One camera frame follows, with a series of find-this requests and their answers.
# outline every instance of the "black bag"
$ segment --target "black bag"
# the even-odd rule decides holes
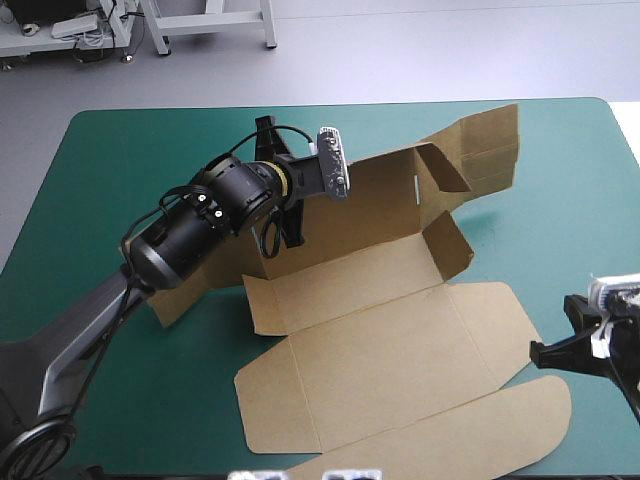
[[[86,0],[5,0],[20,25],[69,20],[86,11]]]

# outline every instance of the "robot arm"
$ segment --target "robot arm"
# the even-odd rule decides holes
[[[31,338],[0,344],[0,479],[31,480],[56,465],[74,437],[73,416],[120,324],[158,290],[186,280],[227,237],[268,218],[261,231],[263,254],[275,256],[279,240],[304,243],[304,199],[347,197],[349,180],[337,130],[323,128],[315,143],[272,117],[257,131],[169,190],[159,206],[134,222],[121,244],[118,271]],[[278,134],[295,130],[312,154],[295,158]],[[256,137],[254,162],[233,152]],[[135,228],[160,216],[137,236]],[[277,240],[267,246],[268,231]]]
[[[565,297],[564,311],[575,335],[531,342],[533,363],[609,378],[640,423],[640,274],[595,279],[588,297]]]

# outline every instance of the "cardboard box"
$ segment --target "cardboard box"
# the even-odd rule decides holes
[[[305,201],[303,247],[264,259],[254,232],[245,232],[217,248],[179,288],[158,292],[149,303],[168,326],[206,291],[242,285],[242,275],[276,279],[419,232],[447,280],[473,256],[449,212],[508,188],[518,146],[517,106],[509,105],[463,118],[407,148],[357,161],[350,166],[346,202]]]
[[[450,456],[463,478],[493,478],[557,446],[564,382],[498,392],[539,338],[511,289],[445,283],[473,257],[450,212],[508,188],[518,147],[510,105],[361,160],[346,202],[307,201],[303,247],[266,260],[243,235],[153,299],[170,324],[206,290],[244,282],[256,333],[287,336],[236,377],[252,451],[324,453],[298,479],[347,466],[399,479],[445,473],[423,448],[448,445],[471,452]]]

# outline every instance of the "power strip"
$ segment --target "power strip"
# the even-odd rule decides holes
[[[63,38],[79,33],[91,32],[98,28],[98,15],[92,13],[83,17],[72,18],[64,22],[53,24],[51,36],[53,38]]]

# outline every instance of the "green table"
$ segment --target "green table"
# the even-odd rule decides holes
[[[504,103],[83,112],[72,120],[0,276],[0,338],[28,336],[110,274],[129,223],[251,131],[254,117],[273,114],[308,131],[334,125],[348,156],[359,158]],[[509,283],[549,343],[571,333],[564,294],[583,292],[591,273],[640,271],[640,170],[606,103],[519,103],[515,186],[456,212],[476,256],[455,281]],[[251,158],[251,148],[240,153]],[[92,385],[67,464],[211,473],[309,458],[254,455],[245,446],[232,379],[276,341],[252,334],[241,288],[208,294],[167,330],[143,308],[115,339]],[[538,375],[529,366],[513,382]],[[570,431],[525,472],[640,472],[640,428],[622,395],[604,379],[560,375],[573,397]]]

